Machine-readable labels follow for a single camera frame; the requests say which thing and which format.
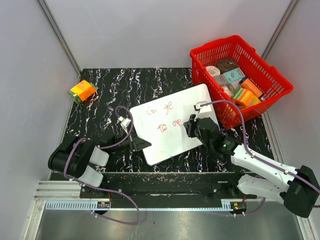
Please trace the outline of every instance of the robotic arm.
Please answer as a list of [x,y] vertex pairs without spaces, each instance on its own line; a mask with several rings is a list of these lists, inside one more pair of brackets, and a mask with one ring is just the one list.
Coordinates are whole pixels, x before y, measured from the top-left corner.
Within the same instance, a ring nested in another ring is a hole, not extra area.
[[[219,126],[210,117],[207,117],[211,108],[200,107],[201,104],[203,102],[194,106],[198,114],[190,115],[189,120],[183,124],[188,137],[198,138],[218,158],[231,161],[234,165],[244,167],[264,178],[252,177],[248,174],[241,176],[236,187],[243,194],[262,196],[280,202],[292,213],[307,218],[319,194],[288,172],[298,175],[319,189],[314,172],[304,165],[297,169],[276,162],[250,148],[249,151],[252,154],[248,154],[244,144],[238,139],[225,136],[220,132]],[[255,156],[264,159],[265,163],[256,160]],[[284,169],[285,172],[268,165],[268,163]]]
[[[119,120],[121,127],[128,134],[128,126],[131,120],[123,117],[120,117]],[[104,176],[94,170],[90,164],[105,167],[109,160],[110,152],[128,148],[132,152],[137,152],[151,146],[150,142],[141,139],[132,131],[121,144],[116,144],[119,142],[119,139],[115,139],[114,137],[108,141],[100,140],[99,142],[86,139],[80,142],[74,154],[71,154],[78,141],[81,141],[80,137],[66,134],[62,143],[51,154],[48,160],[48,168],[64,174],[66,163],[71,156],[66,174],[94,187],[100,186]]]

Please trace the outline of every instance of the white robotic arm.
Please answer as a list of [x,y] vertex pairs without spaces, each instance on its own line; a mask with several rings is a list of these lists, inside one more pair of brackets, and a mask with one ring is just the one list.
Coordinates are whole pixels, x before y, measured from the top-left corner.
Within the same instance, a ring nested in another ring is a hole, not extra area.
[[246,195],[257,195],[283,203],[289,211],[300,217],[307,218],[310,215],[319,194],[306,183],[320,189],[310,168],[302,165],[297,169],[276,162],[252,149],[246,149],[239,140],[220,132],[219,126],[208,117],[210,109],[201,107],[201,102],[194,107],[199,111],[198,114],[192,114],[189,120],[183,123],[187,136],[198,138],[217,158],[231,161],[234,165],[262,177],[245,174],[235,179],[237,185],[234,187]]
[[[296,168],[293,166],[287,166],[276,162],[260,153],[253,151],[252,149],[250,149],[250,151],[254,155],[259,156],[274,165],[278,165],[279,167],[288,170],[291,173],[297,174]],[[294,180],[293,176],[285,174],[282,171],[279,171],[263,162],[254,159],[247,153],[243,144],[238,145],[235,148],[234,155],[231,156],[231,162],[234,165],[246,168],[265,178],[261,179],[252,177],[248,174],[242,176],[237,186],[242,193],[258,195],[278,201],[280,203],[284,202],[284,200],[280,197],[280,193],[288,191],[288,183]]]

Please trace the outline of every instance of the white wall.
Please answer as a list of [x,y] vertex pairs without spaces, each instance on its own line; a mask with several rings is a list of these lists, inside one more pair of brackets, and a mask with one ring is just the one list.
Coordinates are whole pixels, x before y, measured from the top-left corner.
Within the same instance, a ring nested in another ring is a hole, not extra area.
[[0,13],[0,239],[18,240],[77,75],[35,0],[2,0]]
[[191,67],[234,34],[262,54],[290,0],[46,0],[81,68]]
[[[286,163],[312,168],[320,182],[319,23],[320,1],[300,1],[267,62],[294,86],[269,110]],[[311,216],[320,236],[320,209]]]

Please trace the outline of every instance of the purple cable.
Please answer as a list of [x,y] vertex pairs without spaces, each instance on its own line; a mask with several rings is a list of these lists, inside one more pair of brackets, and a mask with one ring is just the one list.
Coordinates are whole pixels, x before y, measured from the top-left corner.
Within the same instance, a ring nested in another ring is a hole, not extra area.
[[[131,134],[131,132],[132,132],[132,129],[133,129],[133,126],[134,126],[133,117],[132,117],[129,109],[127,109],[127,108],[124,107],[124,106],[117,106],[117,107],[115,108],[115,111],[118,110],[118,109],[120,109],[120,108],[121,108],[121,109],[125,109],[125,110],[128,112],[128,114],[130,115],[130,118],[131,118],[131,127],[130,127],[130,130],[129,130],[128,134],[125,136],[125,138],[122,139],[121,141],[119,141],[119,142],[117,142],[116,144],[113,144],[113,145],[111,145],[111,146],[105,146],[104,148],[101,147],[100,149],[109,149],[109,148],[113,148],[113,147],[121,144],[124,140],[126,140],[126,139],[128,138],[128,136],[129,136],[129,135]],[[71,158],[72,158],[72,156],[75,154],[75,151],[76,151],[77,147],[79,146],[79,144],[80,144],[82,141],[84,141],[84,140],[86,140],[85,137],[80,138],[80,139],[76,142],[76,144],[73,146],[73,148],[72,148],[72,150],[71,150],[71,152],[70,152],[70,154],[69,154],[69,157],[68,157],[68,159],[66,160],[65,167],[64,167],[64,170],[63,170],[63,176],[64,176],[66,179],[73,179],[73,180],[75,180],[76,182],[78,182],[78,183],[80,183],[80,184],[87,185],[89,188],[92,188],[92,189],[96,189],[96,190],[100,190],[100,191],[104,191],[104,192],[115,193],[115,194],[120,194],[120,195],[124,196],[124,197],[127,198],[130,202],[132,202],[132,204],[133,204],[134,207],[136,208],[136,211],[137,211],[137,220],[136,220],[136,221],[134,221],[134,222],[120,221],[120,220],[117,220],[117,219],[114,219],[114,218],[111,218],[111,217],[108,217],[108,216],[99,215],[99,214],[97,214],[97,213],[96,213],[96,216],[99,216],[99,217],[101,217],[101,218],[104,218],[104,219],[108,219],[108,220],[117,222],[117,223],[119,223],[119,224],[126,224],[126,225],[136,225],[136,224],[138,224],[138,223],[140,222],[140,210],[139,210],[138,205],[135,203],[135,201],[133,201],[133,200],[131,199],[131,197],[129,197],[128,195],[126,195],[126,194],[123,193],[123,192],[119,192],[119,191],[116,191],[116,190],[111,190],[111,189],[106,189],[106,188],[101,188],[101,187],[92,186],[92,185],[90,185],[90,184],[86,184],[85,182],[80,181],[80,180],[77,179],[77,178],[74,178],[74,177],[71,177],[71,176],[68,176],[68,175],[67,175],[67,170],[68,170],[68,166],[69,166],[69,164],[70,164]]]
[[[237,107],[237,105],[235,105],[232,101],[229,101],[229,100],[217,100],[217,101],[212,101],[212,102],[208,102],[208,103],[204,103],[202,105],[200,105],[200,107],[204,107],[204,106],[207,106],[207,105],[211,105],[211,104],[217,104],[217,103],[228,103],[228,104],[231,104],[232,106],[234,106],[239,114],[240,114],[240,118],[241,118],[241,123],[242,123],[242,129],[243,129],[243,143],[244,143],[244,148],[246,150],[246,152],[250,155],[250,156],[253,156],[253,154],[249,151],[249,148],[248,148],[248,145],[247,145],[247,139],[246,139],[246,127],[245,127],[245,120],[244,120],[244,116],[242,115],[242,112],[240,111],[240,109]],[[260,162],[263,162],[264,164],[267,164],[279,171],[282,171],[282,172],[286,172],[285,169],[283,169],[282,167],[279,167],[277,165],[274,165],[272,164],[271,162],[268,162],[264,159],[262,159],[261,157],[259,156],[256,156],[254,155],[253,156],[255,159],[259,160]],[[302,177],[298,176],[297,174],[294,174],[292,172],[288,172],[287,174],[289,174],[290,176],[293,176],[297,179],[299,179],[301,182],[307,184],[310,188],[312,188],[313,190],[315,190],[319,195],[320,195],[320,190],[314,186],[313,184],[311,184],[310,182],[308,182],[307,180],[303,179]],[[314,208],[320,208],[320,205],[315,205],[313,206]]]
[[119,114],[118,114],[118,111],[119,109],[124,109],[126,110],[126,112],[129,114],[130,116],[130,119],[131,119],[131,126],[130,126],[130,129],[128,131],[128,134],[122,139],[120,140],[119,142],[113,144],[113,145],[110,145],[110,146],[103,146],[103,147],[100,147],[100,149],[110,149],[110,148],[114,148],[116,146],[118,146],[119,144],[122,144],[128,137],[129,135],[131,134],[132,130],[134,129],[134,118],[132,117],[132,114],[131,112],[129,111],[128,108],[126,108],[125,106],[117,106],[115,109],[114,109],[114,112],[115,112],[115,115],[119,118]]

